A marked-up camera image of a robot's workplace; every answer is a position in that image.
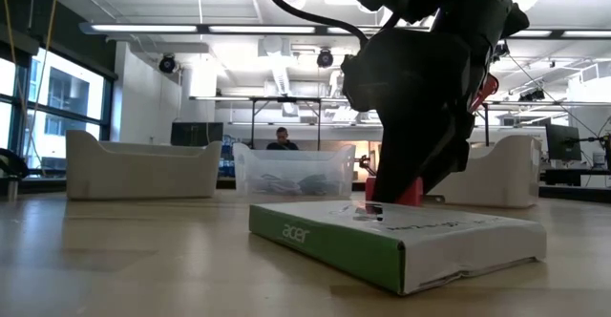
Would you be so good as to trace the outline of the clear plastic bin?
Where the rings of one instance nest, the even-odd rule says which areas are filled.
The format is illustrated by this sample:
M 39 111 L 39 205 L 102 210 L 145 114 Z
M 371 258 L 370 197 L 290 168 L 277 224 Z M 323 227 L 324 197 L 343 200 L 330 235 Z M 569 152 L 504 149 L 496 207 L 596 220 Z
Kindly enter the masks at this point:
M 347 198 L 352 192 L 355 147 L 337 151 L 232 148 L 237 193 Z

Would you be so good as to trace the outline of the black computer monitor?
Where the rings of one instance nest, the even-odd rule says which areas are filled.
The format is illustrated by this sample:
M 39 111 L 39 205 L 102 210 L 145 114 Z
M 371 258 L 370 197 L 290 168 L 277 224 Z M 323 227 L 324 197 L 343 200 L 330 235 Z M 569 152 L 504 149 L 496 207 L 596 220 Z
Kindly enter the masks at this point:
M 578 128 L 547 124 L 545 130 L 549 159 L 581 160 Z
M 173 146 L 204 147 L 222 141 L 223 124 L 219 122 L 174 122 L 170 143 Z

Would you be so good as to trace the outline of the person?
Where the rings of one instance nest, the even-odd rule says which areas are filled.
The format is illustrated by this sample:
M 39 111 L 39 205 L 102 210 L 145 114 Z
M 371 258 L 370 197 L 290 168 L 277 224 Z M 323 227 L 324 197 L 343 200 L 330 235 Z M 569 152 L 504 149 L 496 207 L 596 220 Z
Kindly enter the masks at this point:
M 285 127 L 279 127 L 276 130 L 276 141 L 270 142 L 266 146 L 267 150 L 295 150 L 299 149 L 298 145 L 288 138 L 288 131 Z

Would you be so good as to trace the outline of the white plastic bin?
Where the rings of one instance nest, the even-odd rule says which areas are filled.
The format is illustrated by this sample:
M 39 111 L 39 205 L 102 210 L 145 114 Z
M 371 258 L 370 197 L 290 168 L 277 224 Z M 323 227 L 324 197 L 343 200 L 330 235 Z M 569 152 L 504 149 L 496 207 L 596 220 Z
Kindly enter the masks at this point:
M 471 150 L 466 169 L 449 174 L 429 194 L 448 204 L 528 208 L 538 199 L 540 155 L 534 137 L 505 137 Z

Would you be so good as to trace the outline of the grey plastic bin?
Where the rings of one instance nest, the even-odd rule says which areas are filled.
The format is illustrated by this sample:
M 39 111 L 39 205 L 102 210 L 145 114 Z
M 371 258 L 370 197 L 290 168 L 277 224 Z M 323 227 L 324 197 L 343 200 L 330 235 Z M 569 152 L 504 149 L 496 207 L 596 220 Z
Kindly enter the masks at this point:
M 219 141 L 205 147 L 137 144 L 70 131 L 67 196 L 76 201 L 210 198 L 220 159 Z

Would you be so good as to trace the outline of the black metal frame stand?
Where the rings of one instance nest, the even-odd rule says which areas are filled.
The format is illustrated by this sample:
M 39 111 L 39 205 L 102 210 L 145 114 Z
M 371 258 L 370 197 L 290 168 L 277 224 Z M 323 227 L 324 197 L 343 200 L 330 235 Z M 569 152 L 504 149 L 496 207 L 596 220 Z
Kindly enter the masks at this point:
M 289 96 L 289 95 L 280 95 L 280 96 L 251 96 L 248 100 L 252 104 L 251 108 L 251 119 L 250 119 L 250 140 L 251 140 L 251 148 L 255 148 L 255 120 L 256 115 L 260 110 L 264 109 L 269 102 L 277 102 L 277 103 L 304 103 L 317 117 L 317 150 L 321 150 L 321 126 L 322 126 L 322 107 L 323 102 L 320 97 L 306 97 L 306 96 Z

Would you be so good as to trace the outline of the black metal table frame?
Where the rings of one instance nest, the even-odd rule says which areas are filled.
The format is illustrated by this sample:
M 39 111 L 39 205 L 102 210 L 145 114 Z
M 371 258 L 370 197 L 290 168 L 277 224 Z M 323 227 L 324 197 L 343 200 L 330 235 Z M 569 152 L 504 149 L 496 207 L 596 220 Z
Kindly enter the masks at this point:
M 66 180 L 64 178 L 25 179 L 18 184 L 19 194 L 42 194 L 65 191 Z M 545 199 L 611 204 L 611 188 L 542 185 L 539 187 L 539 196 Z

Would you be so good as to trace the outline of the long ceiling light bar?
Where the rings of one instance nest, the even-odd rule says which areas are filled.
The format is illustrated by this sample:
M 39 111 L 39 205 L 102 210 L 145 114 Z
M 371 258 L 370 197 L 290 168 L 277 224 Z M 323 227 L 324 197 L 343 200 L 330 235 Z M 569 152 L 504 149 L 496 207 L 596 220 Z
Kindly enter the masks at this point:
M 210 24 L 96 24 L 81 23 L 85 34 L 216 34 L 216 35 L 318 35 L 350 36 L 350 32 L 333 26 L 279 26 L 279 25 L 210 25 Z M 511 39 L 545 40 L 611 40 L 611 30 L 528 29 L 506 35 Z

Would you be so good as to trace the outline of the red desk lamp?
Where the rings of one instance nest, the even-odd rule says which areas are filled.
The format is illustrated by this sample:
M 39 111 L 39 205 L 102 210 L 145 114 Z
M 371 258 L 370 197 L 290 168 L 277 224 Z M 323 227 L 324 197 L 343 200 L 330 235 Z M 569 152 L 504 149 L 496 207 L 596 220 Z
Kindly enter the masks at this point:
M 492 74 L 486 74 L 480 89 L 468 109 L 468 116 L 474 116 L 474 113 L 479 107 L 486 105 L 486 98 L 495 94 L 498 90 L 498 86 L 498 79 Z M 376 175 L 371 172 L 365 183 L 367 201 L 373 201 L 375 182 Z M 395 202 L 402 205 L 420 206 L 422 197 L 424 196 L 423 185 L 422 179 L 420 177 L 416 178 L 414 183 L 409 186 Z

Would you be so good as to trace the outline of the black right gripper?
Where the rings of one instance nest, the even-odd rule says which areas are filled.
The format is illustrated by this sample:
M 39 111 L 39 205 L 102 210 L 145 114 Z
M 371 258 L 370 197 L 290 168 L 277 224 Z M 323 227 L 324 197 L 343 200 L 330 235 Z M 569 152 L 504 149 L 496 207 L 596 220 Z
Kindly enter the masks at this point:
M 385 29 L 342 63 L 343 94 L 352 109 L 406 113 L 456 104 L 465 110 L 485 76 L 485 59 L 446 32 Z M 397 202 L 420 178 L 431 191 L 466 169 L 470 114 L 381 115 L 384 126 L 372 199 Z

